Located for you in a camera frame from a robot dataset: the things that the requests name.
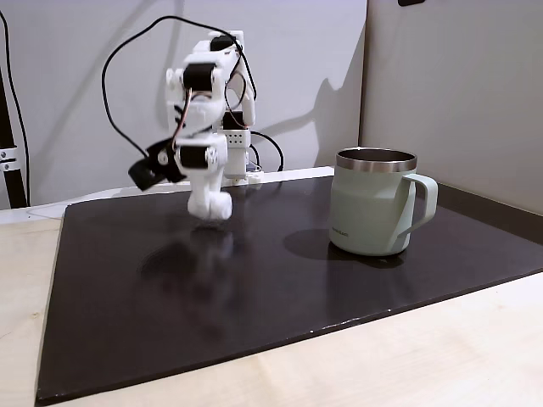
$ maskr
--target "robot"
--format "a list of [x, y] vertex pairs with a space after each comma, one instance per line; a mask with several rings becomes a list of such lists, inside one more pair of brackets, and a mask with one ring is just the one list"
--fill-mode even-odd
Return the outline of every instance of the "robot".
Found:
[[[230, 31], [244, 49], [244, 33]], [[249, 128], [255, 123], [255, 98], [239, 47], [232, 37], [212, 31], [183, 61], [166, 71], [165, 98], [173, 137], [147, 149], [148, 157], [128, 171], [136, 185], [148, 189], [167, 179], [188, 178], [188, 212], [203, 220], [227, 220], [232, 198], [221, 192], [222, 177], [246, 177]], [[238, 96], [231, 107], [227, 89]]]

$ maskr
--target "wire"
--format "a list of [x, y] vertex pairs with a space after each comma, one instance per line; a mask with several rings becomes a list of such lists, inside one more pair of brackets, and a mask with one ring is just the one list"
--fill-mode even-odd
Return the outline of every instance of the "wire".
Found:
[[[239, 98], [238, 100], [238, 104], [236, 104], [236, 106], [234, 106], [233, 108], [230, 107], [230, 102], [228, 102], [228, 96], [227, 96], [227, 88], [228, 88], [228, 84], [230, 83], [230, 81], [233, 79], [233, 77], [235, 75], [239, 75], [241, 77], [241, 79], [244, 80], [244, 89], [243, 91], [241, 92], [241, 97]], [[224, 99], [227, 101], [227, 107], [228, 107], [228, 110], [230, 111], [230, 113], [232, 113], [233, 110], [237, 109], [239, 107], [239, 105], [241, 104], [241, 102], [244, 100], [244, 96], [245, 96], [245, 92], [247, 91], [247, 81], [245, 80], [244, 76], [241, 75], [238, 71], [233, 71], [233, 74], [232, 76], [230, 76], [230, 79], [228, 80], [227, 82], [227, 85], [224, 86]]]
[[256, 164], [260, 167], [260, 155], [258, 155], [258, 151], [256, 150], [256, 147], [252, 144], [249, 147], [251, 147], [251, 149], [255, 152]]
[[262, 134], [258, 131], [251, 131], [251, 134], [255, 134], [256, 136], [264, 137], [268, 142], [273, 144], [273, 146], [276, 148], [277, 152], [279, 153], [279, 157], [281, 158], [281, 164], [279, 165], [279, 168], [277, 169], [277, 172], [283, 171], [283, 167], [285, 164], [285, 159], [283, 157], [283, 151], [281, 151], [281, 148], [279, 147], [279, 144], [275, 142], [271, 137], [267, 136], [266, 134]]
[[201, 23], [197, 23], [195, 21], [191, 21], [191, 20], [187, 20], [187, 19], [184, 19], [183, 17], [179, 17], [179, 16], [176, 16], [176, 15], [165, 15], [165, 16], [162, 16], [160, 17], [159, 19], [156, 19], [153, 23], [151, 23], [151, 25], [149, 25], [148, 27], [144, 28], [143, 30], [139, 31], [137, 34], [135, 34], [134, 36], [131, 36], [130, 38], [128, 38], [126, 41], [124, 41], [123, 43], [121, 43], [109, 56], [108, 58], [106, 59], [105, 61], [105, 64], [104, 64], [104, 68], [102, 69], [102, 96], [104, 97], [104, 107], [105, 107], [105, 113], [108, 115], [108, 120], [109, 120], [109, 123], [113, 126], [113, 128], [120, 134], [121, 137], [123, 137], [125, 140], [127, 140], [134, 148], [136, 148], [141, 154], [143, 154], [144, 157], [147, 157], [147, 154], [145, 153], [145, 151], [143, 151], [143, 149], [141, 147], [139, 147], [127, 134], [125, 134], [120, 128], [119, 126], [113, 121], [113, 118], [111, 117], [111, 112], [109, 111], [109, 104], [108, 104], [108, 97], [107, 97], [107, 92], [106, 92], [106, 85], [105, 85], [105, 79], [106, 79], [106, 73], [107, 73], [107, 70], [108, 70], [108, 67], [109, 67], [109, 64], [111, 63], [111, 60], [113, 59], [113, 57], [123, 48], [125, 47], [126, 45], [128, 45], [130, 42], [138, 39], [140, 36], [146, 34], [147, 32], [151, 31], [157, 24], [159, 24], [160, 22], [162, 21], [165, 21], [165, 20], [176, 20], [176, 21], [181, 21], [181, 22], [184, 22], [184, 23], [187, 23], [187, 24], [190, 24], [190, 25], [195, 25], [197, 27], [200, 27], [200, 28], [205, 28], [205, 29], [208, 29], [208, 30], [213, 30], [213, 31], [218, 31], [220, 32], [221, 34], [229, 37], [230, 39], [232, 39], [232, 41], [234, 42], [234, 45], [236, 46], [236, 48], [238, 49], [238, 52], [239, 52], [239, 55], [240, 55], [240, 58], [244, 60], [244, 63], [245, 63], [245, 66], [247, 67], [247, 74], [249, 76], [249, 80], [251, 82], [251, 86], [253, 87], [253, 92], [255, 94], [254, 96], [254, 99], [256, 100], [256, 86], [255, 86], [255, 81], [253, 80], [253, 76], [251, 75], [251, 71], [250, 71], [250, 68], [249, 68], [249, 64], [247, 62], [247, 58], [245, 57], [245, 54], [244, 54], [244, 51], [241, 47], [241, 45], [239, 44], [237, 38], [235, 36], [233, 36], [232, 34], [230, 34], [229, 32], [227, 31], [224, 31], [224, 30], [221, 30], [220, 28], [216, 28], [216, 27], [213, 27], [211, 25], [206, 25], [206, 24], [201, 24]]
[[189, 87], [185, 91], [185, 106], [183, 107], [183, 113], [181, 115], [181, 119], [179, 120], [179, 123], [177, 123], [176, 131], [173, 133], [173, 136], [171, 137], [172, 149], [176, 146], [177, 134], [179, 134], [179, 131], [182, 129], [183, 125], [185, 124], [185, 119], [187, 118], [188, 106], [190, 105], [190, 101], [192, 97], [193, 97], [193, 89]]
[[14, 97], [15, 107], [17, 108], [17, 116], [19, 117], [20, 130], [23, 134], [23, 142], [25, 144], [25, 163], [26, 163], [26, 204], [31, 206], [31, 158], [28, 153], [28, 139], [26, 138], [26, 129], [25, 124], [23, 123], [23, 115], [20, 112], [19, 99], [17, 99], [17, 94], [15, 93], [14, 79], [11, 75], [11, 58], [9, 57], [9, 32], [8, 32], [8, 21], [4, 17], [2, 11], [0, 11], [0, 17], [3, 22], [4, 35], [6, 37], [6, 65], [8, 66], [8, 78], [9, 78], [9, 88], [11, 89], [11, 94]]

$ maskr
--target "mint green mug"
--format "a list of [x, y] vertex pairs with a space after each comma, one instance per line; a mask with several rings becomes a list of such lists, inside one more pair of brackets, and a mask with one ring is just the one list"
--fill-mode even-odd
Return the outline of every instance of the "mint green mug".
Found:
[[[416, 174], [417, 156], [382, 148], [347, 148], [336, 155], [330, 240], [354, 254], [397, 254], [411, 232], [435, 215], [438, 184]], [[424, 214], [413, 222], [415, 183], [426, 190]]]

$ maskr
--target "dark board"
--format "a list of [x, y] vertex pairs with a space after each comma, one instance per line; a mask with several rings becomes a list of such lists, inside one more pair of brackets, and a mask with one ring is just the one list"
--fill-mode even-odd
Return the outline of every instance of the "dark board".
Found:
[[38, 403], [213, 365], [543, 267], [532, 231], [543, 218], [449, 187], [402, 254], [347, 254], [327, 237], [331, 181], [228, 188], [234, 213], [223, 224], [191, 217], [187, 192], [71, 205]]

